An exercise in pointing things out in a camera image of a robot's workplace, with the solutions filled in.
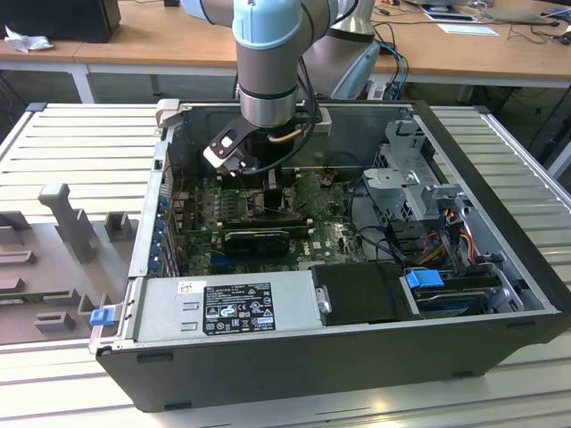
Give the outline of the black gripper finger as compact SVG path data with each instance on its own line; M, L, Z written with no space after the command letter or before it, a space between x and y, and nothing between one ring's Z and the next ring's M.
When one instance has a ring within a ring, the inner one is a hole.
M270 170L262 181L263 205L266 210L277 210L282 203L283 191L280 175Z

